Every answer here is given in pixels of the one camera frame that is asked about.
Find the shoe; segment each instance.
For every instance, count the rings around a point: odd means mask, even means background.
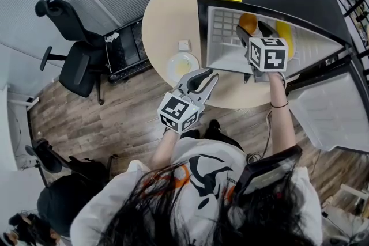
[[[218,130],[220,130],[220,124],[219,124],[218,120],[216,120],[216,119],[211,120],[210,123],[209,123],[209,129],[218,129]]]

